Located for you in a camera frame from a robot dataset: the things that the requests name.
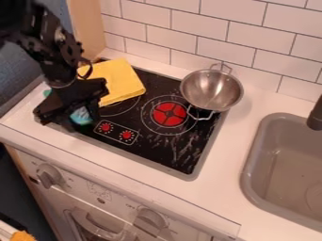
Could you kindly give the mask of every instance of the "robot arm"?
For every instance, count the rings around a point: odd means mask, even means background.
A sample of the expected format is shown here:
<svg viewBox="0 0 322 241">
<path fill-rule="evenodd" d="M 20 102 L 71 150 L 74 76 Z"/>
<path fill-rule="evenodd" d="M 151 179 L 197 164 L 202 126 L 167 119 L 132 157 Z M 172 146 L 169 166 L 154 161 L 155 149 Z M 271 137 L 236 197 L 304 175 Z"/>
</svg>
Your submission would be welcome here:
<svg viewBox="0 0 322 241">
<path fill-rule="evenodd" d="M 90 61 L 81 57 L 82 45 L 60 24 L 47 7 L 33 0 L 0 1 L 0 48 L 11 41 L 40 63 L 51 94 L 34 110 L 42 124 L 56 122 L 72 130 L 69 116 L 85 106 L 98 118 L 100 98 L 108 94 L 104 79 L 86 81 L 92 71 Z M 84 76 L 79 64 L 88 63 Z"/>
</svg>

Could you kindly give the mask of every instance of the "toy stove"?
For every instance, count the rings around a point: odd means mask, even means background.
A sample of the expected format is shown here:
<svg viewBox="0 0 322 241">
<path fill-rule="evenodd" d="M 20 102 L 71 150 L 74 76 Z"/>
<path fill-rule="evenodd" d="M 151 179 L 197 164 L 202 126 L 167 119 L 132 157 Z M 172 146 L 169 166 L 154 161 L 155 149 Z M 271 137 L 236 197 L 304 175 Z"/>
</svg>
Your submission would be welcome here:
<svg viewBox="0 0 322 241">
<path fill-rule="evenodd" d="M 220 114 L 210 120 L 194 120 L 187 114 L 189 103 L 180 94 L 179 81 L 135 71 L 146 93 L 102 107 L 98 122 L 76 126 L 76 131 L 170 169 L 193 173 L 206 155 Z M 190 112 L 197 117 L 209 115 L 196 108 Z"/>
</svg>

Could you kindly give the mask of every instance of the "sink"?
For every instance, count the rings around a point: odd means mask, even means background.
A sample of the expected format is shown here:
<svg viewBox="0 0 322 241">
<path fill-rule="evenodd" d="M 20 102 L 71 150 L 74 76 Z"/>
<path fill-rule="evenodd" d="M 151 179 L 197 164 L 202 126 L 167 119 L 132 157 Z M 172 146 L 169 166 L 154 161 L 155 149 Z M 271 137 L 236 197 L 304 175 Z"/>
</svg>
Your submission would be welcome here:
<svg viewBox="0 0 322 241">
<path fill-rule="evenodd" d="M 322 232 L 322 131 L 286 113 L 260 123 L 241 175 L 258 208 Z"/>
</svg>

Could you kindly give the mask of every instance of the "control knob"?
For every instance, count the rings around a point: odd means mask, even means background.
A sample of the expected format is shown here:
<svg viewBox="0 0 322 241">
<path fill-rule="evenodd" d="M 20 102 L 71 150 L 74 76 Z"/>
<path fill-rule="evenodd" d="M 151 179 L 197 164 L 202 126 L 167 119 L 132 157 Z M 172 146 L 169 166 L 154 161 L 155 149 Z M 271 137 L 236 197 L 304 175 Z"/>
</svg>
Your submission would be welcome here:
<svg viewBox="0 0 322 241">
<path fill-rule="evenodd" d="M 52 185 L 62 185 L 64 183 L 64 179 L 60 172 L 49 164 L 39 165 L 37 177 L 46 189 L 49 189 Z"/>
<path fill-rule="evenodd" d="M 160 231 L 167 227 L 166 221 L 155 211 L 142 208 L 138 211 L 134 226 L 140 230 L 156 237 Z"/>
</svg>

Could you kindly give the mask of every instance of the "metal pot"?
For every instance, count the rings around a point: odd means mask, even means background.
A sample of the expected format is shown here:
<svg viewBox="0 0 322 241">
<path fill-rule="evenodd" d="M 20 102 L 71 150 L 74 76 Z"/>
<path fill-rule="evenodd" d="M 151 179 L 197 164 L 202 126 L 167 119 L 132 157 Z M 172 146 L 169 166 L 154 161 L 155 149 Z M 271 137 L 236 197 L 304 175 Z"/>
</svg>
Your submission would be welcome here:
<svg viewBox="0 0 322 241">
<path fill-rule="evenodd" d="M 221 64 L 220 71 L 213 70 L 213 64 L 208 70 L 192 72 L 181 83 L 180 91 L 190 103 L 187 114 L 195 120 L 210 120 L 217 112 L 223 112 L 237 104 L 243 97 L 244 90 L 240 81 L 231 75 L 232 68 Z M 210 111 L 209 117 L 198 118 L 191 114 L 193 107 Z"/>
</svg>

